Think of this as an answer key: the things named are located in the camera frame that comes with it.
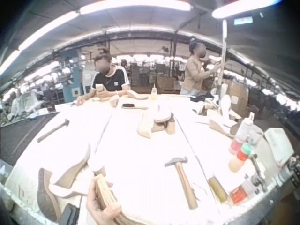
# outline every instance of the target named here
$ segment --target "black t-shirt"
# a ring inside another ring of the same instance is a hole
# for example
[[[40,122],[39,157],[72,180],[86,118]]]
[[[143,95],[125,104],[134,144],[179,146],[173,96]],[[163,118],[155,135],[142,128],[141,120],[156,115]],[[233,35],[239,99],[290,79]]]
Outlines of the black t-shirt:
[[[121,66],[116,66],[114,73],[110,76],[97,73],[91,89],[95,90],[96,84],[103,84],[107,91],[116,91],[122,90],[122,87],[125,85],[129,85],[129,79],[126,70]]]

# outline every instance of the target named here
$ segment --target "blue pillar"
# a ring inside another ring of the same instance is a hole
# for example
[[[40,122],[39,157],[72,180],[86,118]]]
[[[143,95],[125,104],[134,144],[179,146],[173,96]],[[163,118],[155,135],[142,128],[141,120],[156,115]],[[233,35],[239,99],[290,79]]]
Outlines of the blue pillar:
[[[76,100],[77,97],[73,97],[72,95],[72,89],[73,88],[78,88],[79,91],[79,95],[82,95],[81,93],[81,84],[80,84],[80,70],[79,70],[79,55],[78,55],[78,51],[77,50],[70,50],[70,51],[66,51],[66,52],[62,52],[60,54],[60,57],[66,58],[66,57],[70,57],[70,58],[78,58],[77,62],[73,63],[73,84],[70,84],[68,86],[65,86],[63,88],[63,94],[64,94],[64,99],[65,102],[72,102],[74,100]]]

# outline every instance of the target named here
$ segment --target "white stripe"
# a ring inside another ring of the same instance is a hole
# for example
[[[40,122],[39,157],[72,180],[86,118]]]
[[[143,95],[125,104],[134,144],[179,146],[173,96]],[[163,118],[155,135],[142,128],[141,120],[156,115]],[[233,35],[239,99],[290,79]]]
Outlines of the white stripe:
[[[123,71],[125,84],[127,84],[127,85],[130,84],[125,68],[122,66],[116,66],[116,68],[121,69]]]
[[[95,82],[95,79],[96,79],[97,74],[98,74],[98,73],[96,73],[96,74],[94,75],[94,80],[93,80],[93,82],[92,82],[92,85],[90,86],[90,88],[93,89],[93,90],[96,90],[95,88],[93,88],[93,84],[94,84],[94,82]]]

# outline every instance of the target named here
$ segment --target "glue bottle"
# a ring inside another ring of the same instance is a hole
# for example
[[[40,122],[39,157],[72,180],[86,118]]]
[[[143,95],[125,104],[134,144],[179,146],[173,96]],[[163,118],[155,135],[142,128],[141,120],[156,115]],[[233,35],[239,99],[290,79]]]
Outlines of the glue bottle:
[[[248,159],[248,156],[250,155],[251,151],[251,145],[248,142],[244,143],[240,151],[230,160],[228,164],[229,169],[232,172],[237,173],[242,168],[245,161]]]
[[[151,91],[151,97],[150,98],[152,100],[156,100],[157,97],[158,97],[158,90],[156,89],[155,84],[154,84],[154,86],[152,88],[152,91]]]
[[[253,126],[253,120],[251,118],[245,118],[242,121],[238,129],[238,132],[236,133],[229,147],[229,152],[231,154],[235,155],[241,150],[241,147],[243,143],[245,143],[252,126]]]

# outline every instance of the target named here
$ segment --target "sleeve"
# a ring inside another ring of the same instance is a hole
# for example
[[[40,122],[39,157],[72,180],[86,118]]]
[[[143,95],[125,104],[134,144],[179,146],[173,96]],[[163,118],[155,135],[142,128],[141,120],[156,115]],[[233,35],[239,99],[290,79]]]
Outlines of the sleeve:
[[[200,81],[200,80],[206,79],[211,74],[216,72],[216,69],[212,69],[209,71],[202,71],[202,70],[199,71],[197,65],[192,60],[187,61],[186,67],[190,71],[191,76],[193,77],[193,79],[195,81]]]
[[[123,72],[123,76],[120,76],[120,84],[121,84],[121,86],[123,87],[125,85],[130,85],[129,79],[128,79],[128,76],[127,76],[127,72],[126,72],[125,68],[124,67],[118,67],[118,68],[121,69],[122,72]]]
[[[93,83],[92,83],[92,85],[90,86],[90,88],[92,89],[92,90],[96,90],[96,77],[98,76],[98,74],[99,73],[96,73],[96,75],[94,76],[94,80],[93,80]]]

